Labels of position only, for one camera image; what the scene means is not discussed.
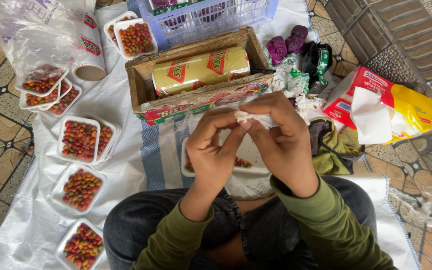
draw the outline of white tarp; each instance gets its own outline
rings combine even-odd
[[[264,44],[273,36],[288,36],[294,25],[310,26],[304,0],[279,2],[273,20],[255,25],[258,38]],[[97,10],[99,26],[125,10],[126,3]],[[309,32],[309,39],[318,39],[314,31]],[[175,142],[180,144],[201,117],[194,115],[194,121],[188,127],[181,127],[184,121],[149,127],[138,120],[132,113],[125,60],[105,37],[102,42],[107,77],[99,82],[83,82],[71,76],[70,80],[83,89],[83,95],[68,112],[73,115],[95,114],[119,124],[123,130],[112,157],[93,166],[107,177],[108,184],[84,217],[100,229],[109,211],[131,194],[191,184],[192,179],[180,173],[181,148]],[[55,256],[56,247],[81,216],[70,213],[50,198],[53,185],[69,165],[56,156],[60,120],[40,113],[33,121],[35,158],[0,228],[0,270],[63,269]],[[364,187],[374,201],[381,248],[393,256],[399,269],[417,269],[404,229],[388,205],[387,180],[375,175],[369,178],[352,176],[351,180]],[[96,267],[108,268],[106,258]]]

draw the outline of green cloth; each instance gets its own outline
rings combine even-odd
[[[322,137],[323,144],[343,157],[362,153],[363,147],[358,142],[356,130],[345,126],[338,134],[334,122],[329,119],[325,120],[331,122],[331,127]],[[351,175],[353,172],[349,171],[338,156],[328,148],[320,145],[317,154],[312,157],[315,171],[319,175]]]
[[[319,269],[396,269],[391,257],[375,242],[373,232],[358,223],[339,192],[321,178],[318,191],[309,198],[291,196],[291,190],[274,176],[270,183],[290,215],[299,221],[301,236]],[[188,269],[213,215],[211,207],[205,221],[190,221],[182,215],[178,203],[159,222],[131,270]]]

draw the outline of paper roll core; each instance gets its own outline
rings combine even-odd
[[[89,82],[99,81],[106,77],[106,70],[93,65],[75,67],[72,73],[76,78]]]

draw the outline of person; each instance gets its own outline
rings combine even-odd
[[[112,270],[396,269],[376,243],[375,209],[351,181],[316,174],[308,128],[281,92],[239,109],[270,114],[267,131],[237,123],[234,110],[207,111],[186,150],[189,188],[144,191],[109,213],[104,244]],[[231,129],[219,146],[219,132]],[[234,201],[224,189],[249,134],[272,173],[275,196]]]

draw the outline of wooden box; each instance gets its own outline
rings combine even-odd
[[[266,91],[273,80],[272,74],[254,74],[158,99],[151,76],[154,65],[234,46],[242,46],[246,50],[251,69],[271,68],[253,28],[249,26],[241,27],[237,32],[220,34],[127,62],[133,112],[153,126],[183,118],[189,111],[202,112]]]

